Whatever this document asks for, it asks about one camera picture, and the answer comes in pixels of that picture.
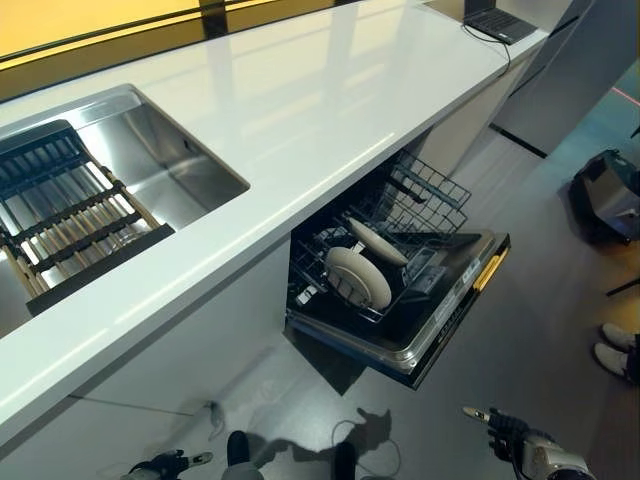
dish drying rack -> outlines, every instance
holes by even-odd
[[[317,294],[339,297],[347,308],[368,322],[379,323],[393,306],[410,295],[420,282],[432,284],[442,269],[426,269],[437,249],[450,246],[453,235],[466,222],[462,212],[471,193],[401,150],[335,201],[324,207],[292,234],[289,292],[298,306]],[[408,260],[405,267],[385,264],[366,250],[350,231],[349,217],[374,230]],[[333,247],[364,254],[387,279],[392,301],[382,310],[357,307],[337,293],[344,289],[328,282],[325,258]]]
[[[0,248],[32,314],[171,233],[68,122],[0,142]]]

plate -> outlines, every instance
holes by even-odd
[[[400,251],[366,225],[349,217],[349,227],[358,240],[376,256],[396,267],[404,267],[409,260]]]
[[[382,310],[391,303],[391,288],[384,275],[362,255],[344,247],[329,250],[325,260],[329,283],[358,307]]]

sink basin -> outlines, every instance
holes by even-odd
[[[131,85],[42,112],[0,129],[3,138],[66,120],[92,156],[109,168],[157,220],[179,230],[249,189],[215,154]],[[31,318],[0,251],[0,338]]]

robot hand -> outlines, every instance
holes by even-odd
[[[551,435],[529,428],[516,417],[490,409],[490,414],[463,408],[465,414],[489,425],[489,446],[513,465],[518,480],[595,480],[584,459],[563,450]]]
[[[203,452],[193,457],[184,457],[183,450],[161,453],[151,461],[140,462],[120,480],[179,480],[178,475],[191,467],[209,463],[211,452]]]

kitchen counter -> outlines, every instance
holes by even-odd
[[[512,61],[545,40],[509,47]],[[0,444],[210,291],[506,66],[414,0],[345,5],[55,86],[0,127],[132,83],[250,189],[0,340]]]

